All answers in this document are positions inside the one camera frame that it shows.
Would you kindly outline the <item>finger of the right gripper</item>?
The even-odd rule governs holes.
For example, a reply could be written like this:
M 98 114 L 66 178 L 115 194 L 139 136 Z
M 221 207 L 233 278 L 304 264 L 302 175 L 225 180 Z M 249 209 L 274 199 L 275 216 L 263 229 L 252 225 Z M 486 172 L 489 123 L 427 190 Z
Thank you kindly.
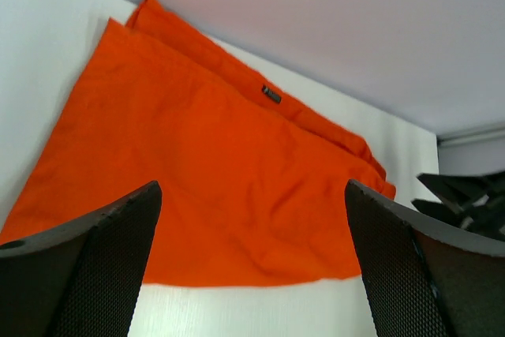
M 447 205 L 469 207 L 504 195 L 504 171 L 474 176 L 423 173 L 417 179 Z
M 471 206 L 462 212 L 454 212 L 442 203 L 415 199 L 413 206 L 421 213 L 453 227 L 473 234 L 504 240 L 504 202 Z

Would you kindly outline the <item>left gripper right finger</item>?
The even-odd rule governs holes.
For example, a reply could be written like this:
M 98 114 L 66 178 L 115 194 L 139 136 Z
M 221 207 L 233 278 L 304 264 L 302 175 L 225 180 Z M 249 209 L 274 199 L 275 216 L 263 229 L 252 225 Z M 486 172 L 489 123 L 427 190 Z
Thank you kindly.
M 504 244 L 357 181 L 346 213 L 378 336 L 502 336 Z

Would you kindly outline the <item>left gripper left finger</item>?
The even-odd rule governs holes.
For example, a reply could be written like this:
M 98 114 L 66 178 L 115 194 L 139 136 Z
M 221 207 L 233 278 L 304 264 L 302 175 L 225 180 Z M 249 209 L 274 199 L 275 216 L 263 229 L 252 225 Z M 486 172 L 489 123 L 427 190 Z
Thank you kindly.
M 162 205 L 156 181 L 1 246 L 3 336 L 126 336 Z

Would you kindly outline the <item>orange shorts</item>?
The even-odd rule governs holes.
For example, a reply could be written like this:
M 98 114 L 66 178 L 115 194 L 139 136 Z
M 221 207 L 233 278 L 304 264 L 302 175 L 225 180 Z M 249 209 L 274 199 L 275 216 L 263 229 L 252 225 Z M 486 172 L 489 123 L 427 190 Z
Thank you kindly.
M 1 232 L 56 227 L 157 181 L 144 280 L 280 286 L 359 275 L 344 189 L 395 187 L 366 141 L 144 0 L 109 21 Z

